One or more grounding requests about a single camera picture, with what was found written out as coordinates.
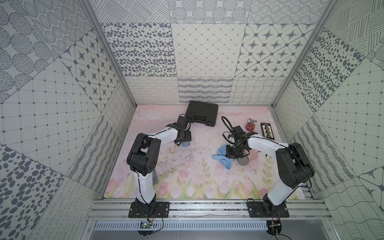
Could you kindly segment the grey felt eyeglass case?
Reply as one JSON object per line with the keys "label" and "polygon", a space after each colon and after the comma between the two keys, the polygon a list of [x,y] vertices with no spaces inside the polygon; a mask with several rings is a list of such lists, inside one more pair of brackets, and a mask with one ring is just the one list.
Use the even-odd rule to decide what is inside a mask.
{"label": "grey felt eyeglass case", "polygon": [[237,161],[238,161],[240,166],[246,166],[249,164],[249,159],[247,156],[245,156],[243,158],[238,158]]}

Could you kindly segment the blue microfiber cloth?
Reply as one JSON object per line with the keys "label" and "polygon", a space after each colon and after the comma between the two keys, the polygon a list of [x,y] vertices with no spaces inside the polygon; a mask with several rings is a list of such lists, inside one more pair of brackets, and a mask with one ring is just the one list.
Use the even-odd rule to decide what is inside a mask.
{"label": "blue microfiber cloth", "polygon": [[226,145],[222,145],[219,147],[217,154],[212,155],[212,158],[216,161],[219,161],[221,164],[223,164],[227,170],[230,170],[234,159],[230,159],[226,155],[227,155]]}

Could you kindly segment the dark grey eyeglass case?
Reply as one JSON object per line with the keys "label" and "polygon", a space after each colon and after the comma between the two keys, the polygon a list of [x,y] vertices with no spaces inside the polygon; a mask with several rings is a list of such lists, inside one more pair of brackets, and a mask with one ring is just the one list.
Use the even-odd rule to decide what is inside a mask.
{"label": "dark grey eyeglass case", "polygon": [[156,185],[159,182],[158,175],[156,173],[156,170],[153,170],[153,185]]}

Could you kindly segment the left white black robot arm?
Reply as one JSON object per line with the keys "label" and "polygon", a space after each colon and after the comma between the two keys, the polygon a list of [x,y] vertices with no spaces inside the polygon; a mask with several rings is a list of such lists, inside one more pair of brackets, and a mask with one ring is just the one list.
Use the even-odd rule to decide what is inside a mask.
{"label": "left white black robot arm", "polygon": [[180,124],[169,124],[157,133],[137,135],[127,156],[127,164],[134,172],[138,189],[137,201],[140,204],[150,207],[156,201],[153,171],[158,163],[160,148],[170,142],[179,146],[191,140],[190,124],[185,128]]}

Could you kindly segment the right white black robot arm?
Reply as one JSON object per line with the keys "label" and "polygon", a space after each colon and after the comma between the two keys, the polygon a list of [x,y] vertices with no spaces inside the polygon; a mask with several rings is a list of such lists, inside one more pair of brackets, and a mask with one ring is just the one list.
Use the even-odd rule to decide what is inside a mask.
{"label": "right white black robot arm", "polygon": [[315,175],[307,154],[298,143],[278,143],[255,132],[245,133],[235,129],[225,139],[229,142],[226,146],[228,158],[240,159],[246,156],[246,152],[257,150],[277,161],[280,180],[263,197],[263,209],[268,214],[281,208],[301,184]]}

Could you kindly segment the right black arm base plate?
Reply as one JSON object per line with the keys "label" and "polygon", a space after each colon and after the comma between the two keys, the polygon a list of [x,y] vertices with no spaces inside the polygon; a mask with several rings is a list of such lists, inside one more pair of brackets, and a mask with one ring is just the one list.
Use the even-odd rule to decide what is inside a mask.
{"label": "right black arm base plate", "polygon": [[286,202],[278,206],[267,202],[247,201],[246,206],[250,218],[289,218]]}

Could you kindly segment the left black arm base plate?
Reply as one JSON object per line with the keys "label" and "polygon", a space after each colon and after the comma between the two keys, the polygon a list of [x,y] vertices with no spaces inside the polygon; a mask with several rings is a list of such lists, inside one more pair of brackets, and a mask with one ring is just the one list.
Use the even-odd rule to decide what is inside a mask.
{"label": "left black arm base plate", "polygon": [[140,201],[135,201],[131,204],[129,218],[167,218],[169,210],[170,202],[144,204]]}

